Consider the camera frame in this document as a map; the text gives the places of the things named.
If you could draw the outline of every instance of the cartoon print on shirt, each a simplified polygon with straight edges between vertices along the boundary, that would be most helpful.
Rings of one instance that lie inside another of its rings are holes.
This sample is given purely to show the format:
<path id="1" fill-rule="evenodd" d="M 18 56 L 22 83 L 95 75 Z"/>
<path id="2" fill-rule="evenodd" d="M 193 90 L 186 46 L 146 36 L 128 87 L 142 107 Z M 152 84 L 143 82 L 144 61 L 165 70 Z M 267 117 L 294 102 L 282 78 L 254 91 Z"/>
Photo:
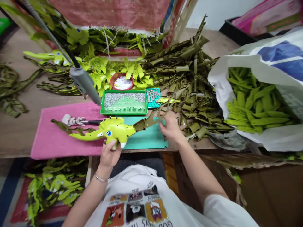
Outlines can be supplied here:
<path id="1" fill-rule="evenodd" d="M 128 194 L 116 194 L 110 198 L 110 201 L 120 200 L 120 201 L 127 201 Z"/>
<path id="2" fill-rule="evenodd" d="M 151 223 L 161 222 L 168 218 L 162 199 L 157 199 L 145 204 L 147 219 Z"/>
<path id="3" fill-rule="evenodd" d="M 135 191 L 132 194 L 129 194 L 128 196 L 128 202 L 132 201 L 138 201 L 143 198 L 142 192 L 141 191 Z"/>
<path id="4" fill-rule="evenodd" d="M 131 222 L 139 217 L 142 217 L 142 218 L 146 217 L 144 205 L 127 204 L 126 205 L 126 224 L 129 224 L 129 222 Z"/>
<path id="5" fill-rule="evenodd" d="M 151 189 L 144 190 L 143 193 L 144 193 L 144 196 L 158 195 L 159 194 L 157 186 L 155 186 L 155 185 Z"/>
<path id="6" fill-rule="evenodd" d="M 101 227 L 116 227 L 124 224 L 124 203 L 106 209 Z"/>

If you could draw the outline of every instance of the hand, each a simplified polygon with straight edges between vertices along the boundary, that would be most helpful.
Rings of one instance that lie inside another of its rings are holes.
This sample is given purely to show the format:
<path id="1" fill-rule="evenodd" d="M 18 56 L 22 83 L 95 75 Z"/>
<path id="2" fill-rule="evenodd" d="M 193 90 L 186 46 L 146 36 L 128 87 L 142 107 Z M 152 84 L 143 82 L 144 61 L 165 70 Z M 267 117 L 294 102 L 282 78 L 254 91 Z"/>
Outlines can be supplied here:
<path id="1" fill-rule="evenodd" d="M 121 145 L 117 145 L 116 150 L 112 150 L 116 140 L 112 140 L 108 144 L 103 144 L 102 153 L 100 157 L 100 166 L 102 167 L 114 167 L 121 155 Z"/>
<path id="2" fill-rule="evenodd" d="M 96 174 L 101 179 L 109 179 L 113 167 L 117 164 L 121 155 L 120 143 L 116 150 L 111 150 L 115 145 L 116 140 L 112 140 L 108 144 L 103 144 L 102 153 L 100 157 L 100 164 L 96 171 Z"/>
<path id="3" fill-rule="evenodd" d="M 161 132 L 166 137 L 172 139 L 175 142 L 179 142 L 180 140 L 183 140 L 185 136 L 183 135 L 182 131 L 179 128 L 177 115 L 174 112 L 168 112 L 164 118 L 165 118 L 165 126 L 161 122 L 159 122 Z"/>

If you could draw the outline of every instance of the woman's left hand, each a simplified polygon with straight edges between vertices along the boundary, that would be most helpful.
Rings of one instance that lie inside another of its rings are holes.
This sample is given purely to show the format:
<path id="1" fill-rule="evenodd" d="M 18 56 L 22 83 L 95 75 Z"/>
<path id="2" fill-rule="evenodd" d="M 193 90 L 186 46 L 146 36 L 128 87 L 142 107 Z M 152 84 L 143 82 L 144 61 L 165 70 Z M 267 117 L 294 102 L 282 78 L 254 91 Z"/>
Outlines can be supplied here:
<path id="1" fill-rule="evenodd" d="M 121 155 L 121 146 L 120 143 L 117 146 L 116 150 L 112 150 L 115 145 L 116 140 L 112 140 L 108 144 L 103 145 L 101 157 L 100 157 L 100 165 L 103 167 L 114 167 Z"/>
<path id="2" fill-rule="evenodd" d="M 117 164 L 120 158 L 122 150 L 120 144 L 118 144 L 116 150 L 112 150 L 115 143 L 116 141 L 112 140 L 108 144 L 103 144 L 102 153 L 100 157 L 100 164 L 96 171 L 97 176 L 101 179 L 109 179 L 113 167 Z"/>

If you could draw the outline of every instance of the pink package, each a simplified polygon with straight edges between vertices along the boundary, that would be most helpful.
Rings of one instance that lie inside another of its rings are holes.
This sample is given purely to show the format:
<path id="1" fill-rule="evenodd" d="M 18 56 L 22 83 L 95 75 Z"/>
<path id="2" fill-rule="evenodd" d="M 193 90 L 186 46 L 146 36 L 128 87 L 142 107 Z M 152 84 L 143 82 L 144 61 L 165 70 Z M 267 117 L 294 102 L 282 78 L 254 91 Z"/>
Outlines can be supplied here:
<path id="1" fill-rule="evenodd" d="M 303 23 L 303 0 L 265 0 L 242 17 L 232 21 L 246 34 L 291 29 Z"/>
<path id="2" fill-rule="evenodd" d="M 50 0 L 76 28 L 159 30 L 170 0 Z"/>
<path id="3" fill-rule="evenodd" d="M 100 155 L 104 139 L 96 141 L 77 140 L 51 122 L 54 118 L 61 121 L 65 114 L 70 114 L 76 118 L 85 117 L 87 120 L 103 120 L 106 116 L 100 114 L 100 108 L 100 106 L 88 102 L 42 109 L 32 146 L 31 158 L 51 159 L 67 156 Z M 98 126 L 86 125 L 83 128 L 98 129 Z"/>

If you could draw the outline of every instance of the bracelet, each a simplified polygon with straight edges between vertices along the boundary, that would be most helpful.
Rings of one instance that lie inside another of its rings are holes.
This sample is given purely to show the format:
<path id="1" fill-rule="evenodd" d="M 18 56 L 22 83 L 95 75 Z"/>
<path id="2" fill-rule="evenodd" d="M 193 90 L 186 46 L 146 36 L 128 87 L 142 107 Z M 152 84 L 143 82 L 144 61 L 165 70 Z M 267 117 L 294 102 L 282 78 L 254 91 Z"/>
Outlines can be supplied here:
<path id="1" fill-rule="evenodd" d="M 97 174 L 95 174 L 95 176 L 96 176 L 96 179 L 101 181 L 101 182 L 107 182 L 108 181 L 108 179 L 107 180 L 101 179 L 100 177 L 97 176 Z"/>

